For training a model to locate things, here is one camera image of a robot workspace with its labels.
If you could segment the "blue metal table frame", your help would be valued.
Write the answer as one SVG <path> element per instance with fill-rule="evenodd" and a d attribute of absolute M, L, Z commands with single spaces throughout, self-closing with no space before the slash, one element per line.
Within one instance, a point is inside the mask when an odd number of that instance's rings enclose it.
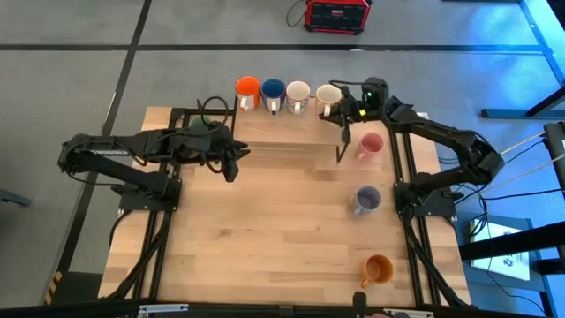
<path fill-rule="evenodd" d="M 556 110 L 559 104 L 565 102 L 565 74 L 561 70 L 557 61 L 554 58 L 554 53 L 548 46 L 542 32 L 539 29 L 530 9 L 527 6 L 526 0 L 519 0 L 517 2 L 521 11 L 528 22 L 530 29 L 541 48 L 545 60 L 547 61 L 554 77 L 556 78 L 560 88 L 551 93 L 548 97 L 538 102 L 529 109 L 495 109 L 486 108 L 480 111 L 480 116 L 483 118 L 491 119 L 557 119 L 565 120 L 565 110 Z"/>

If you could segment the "white grey diamond-patterned mug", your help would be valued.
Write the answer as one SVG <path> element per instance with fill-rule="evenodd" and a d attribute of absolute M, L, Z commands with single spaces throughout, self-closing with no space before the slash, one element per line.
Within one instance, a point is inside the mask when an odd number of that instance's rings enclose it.
<path fill-rule="evenodd" d="M 311 89 L 304 81 L 292 81 L 286 87 L 286 105 L 293 115 L 303 115 L 310 102 Z"/>

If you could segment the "black metal beam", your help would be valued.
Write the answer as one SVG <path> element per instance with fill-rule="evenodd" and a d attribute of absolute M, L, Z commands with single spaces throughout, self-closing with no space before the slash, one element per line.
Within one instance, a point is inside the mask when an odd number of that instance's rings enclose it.
<path fill-rule="evenodd" d="M 519 254 L 565 245 L 565 222 L 520 231 L 459 246 L 463 261 Z"/>

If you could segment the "wooden shelf riser black frame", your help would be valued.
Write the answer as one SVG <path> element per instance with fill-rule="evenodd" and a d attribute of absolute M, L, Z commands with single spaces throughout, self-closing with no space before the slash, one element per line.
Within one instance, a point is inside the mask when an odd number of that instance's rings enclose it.
<path fill-rule="evenodd" d="M 238 110 L 234 116 L 236 140 L 252 143 L 277 143 L 335 147 L 336 160 L 340 162 L 351 140 L 343 140 L 343 130 L 319 119 L 322 112 L 315 98 L 302 115 L 293 115 L 286 109 L 271 115 L 263 106 L 257 110 Z"/>

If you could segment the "cream orange-patterned mug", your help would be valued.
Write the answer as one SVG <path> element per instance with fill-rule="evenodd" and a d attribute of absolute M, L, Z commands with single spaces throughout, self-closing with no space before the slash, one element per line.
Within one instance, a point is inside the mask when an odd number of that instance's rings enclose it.
<path fill-rule="evenodd" d="M 315 93 L 316 105 L 323 117 L 328 117 L 331 113 L 331 108 L 338 104 L 342 98 L 341 90 L 330 84 L 319 86 Z"/>

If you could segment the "blue mug white handle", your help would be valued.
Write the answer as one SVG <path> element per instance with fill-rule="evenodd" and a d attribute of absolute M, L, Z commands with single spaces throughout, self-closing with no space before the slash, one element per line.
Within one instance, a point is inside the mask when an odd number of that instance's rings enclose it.
<path fill-rule="evenodd" d="M 286 84 L 280 79 L 268 79 L 260 88 L 261 99 L 271 115 L 280 112 L 286 97 Z"/>

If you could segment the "brown-orange mug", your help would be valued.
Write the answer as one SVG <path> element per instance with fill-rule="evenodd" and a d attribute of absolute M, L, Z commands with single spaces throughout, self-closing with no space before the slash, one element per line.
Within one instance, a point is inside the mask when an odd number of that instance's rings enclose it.
<path fill-rule="evenodd" d="M 394 267 L 390 259 L 376 254 L 369 257 L 361 266 L 361 284 L 366 289 L 370 284 L 385 284 L 392 279 Z"/>

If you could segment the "red black power station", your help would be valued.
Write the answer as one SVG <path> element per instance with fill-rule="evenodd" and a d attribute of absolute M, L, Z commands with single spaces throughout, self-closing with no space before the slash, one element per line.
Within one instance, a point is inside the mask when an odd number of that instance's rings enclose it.
<path fill-rule="evenodd" d="M 304 27 L 309 32 L 361 34 L 373 0 L 306 0 Z"/>

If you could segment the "white box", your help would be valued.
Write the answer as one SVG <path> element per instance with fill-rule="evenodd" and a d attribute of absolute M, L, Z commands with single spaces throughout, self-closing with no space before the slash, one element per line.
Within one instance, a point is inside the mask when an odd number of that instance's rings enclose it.
<path fill-rule="evenodd" d="M 487 222 L 477 234 L 471 237 L 471 243 L 518 232 L 520 232 L 520 230 L 512 227 Z M 477 259 L 471 261 L 471 266 L 476 269 L 488 270 L 489 272 L 509 276 L 522 281 L 529 281 L 531 278 L 529 252 Z"/>

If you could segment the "silver metal bracket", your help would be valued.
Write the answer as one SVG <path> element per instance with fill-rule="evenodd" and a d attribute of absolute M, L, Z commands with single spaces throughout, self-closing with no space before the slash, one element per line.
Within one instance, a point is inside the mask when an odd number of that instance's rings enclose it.
<path fill-rule="evenodd" d="M 151 314 L 166 314 L 185 312 L 189 309 L 188 304 L 152 304 L 141 305 L 139 307 L 138 316 L 149 316 Z"/>
<path fill-rule="evenodd" d="M 389 318 L 435 318 L 433 312 L 400 308 L 384 308 L 383 312 Z"/>

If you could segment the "lavender mug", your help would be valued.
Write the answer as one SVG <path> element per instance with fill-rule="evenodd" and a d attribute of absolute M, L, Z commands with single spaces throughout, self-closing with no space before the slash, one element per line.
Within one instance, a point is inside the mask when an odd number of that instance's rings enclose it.
<path fill-rule="evenodd" d="M 350 200 L 350 209 L 354 216 L 362 216 L 374 212 L 381 205 L 381 194 L 373 186 L 359 188 Z"/>

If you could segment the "pink mug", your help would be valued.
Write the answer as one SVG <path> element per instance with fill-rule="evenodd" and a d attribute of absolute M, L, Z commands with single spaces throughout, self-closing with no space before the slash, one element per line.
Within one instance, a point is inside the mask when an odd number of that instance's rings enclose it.
<path fill-rule="evenodd" d="M 376 132 L 368 132 L 360 139 L 355 157 L 359 161 L 372 161 L 383 148 L 382 137 Z"/>

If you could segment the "grey metal foot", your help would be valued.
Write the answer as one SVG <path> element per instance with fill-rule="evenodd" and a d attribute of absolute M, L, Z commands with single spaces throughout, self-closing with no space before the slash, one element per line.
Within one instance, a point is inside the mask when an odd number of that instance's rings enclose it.
<path fill-rule="evenodd" d="M 4 189 L 0 189 L 0 201 L 11 202 L 20 206 L 29 206 L 32 203 L 32 200 Z"/>

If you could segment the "orange mug white handle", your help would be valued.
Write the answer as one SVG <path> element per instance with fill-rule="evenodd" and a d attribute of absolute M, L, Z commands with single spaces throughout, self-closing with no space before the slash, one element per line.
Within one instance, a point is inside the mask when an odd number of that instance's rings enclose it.
<path fill-rule="evenodd" d="M 260 104 L 260 81 L 250 75 L 240 77 L 235 83 L 237 106 L 243 111 L 255 110 Z"/>

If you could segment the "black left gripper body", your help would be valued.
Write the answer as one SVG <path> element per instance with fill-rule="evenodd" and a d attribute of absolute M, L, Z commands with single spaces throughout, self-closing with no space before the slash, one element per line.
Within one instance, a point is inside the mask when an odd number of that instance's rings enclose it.
<path fill-rule="evenodd" d="M 216 174 L 223 174 L 226 182 L 233 182 L 239 172 L 235 141 L 228 127 L 223 126 L 213 134 L 207 167 Z"/>

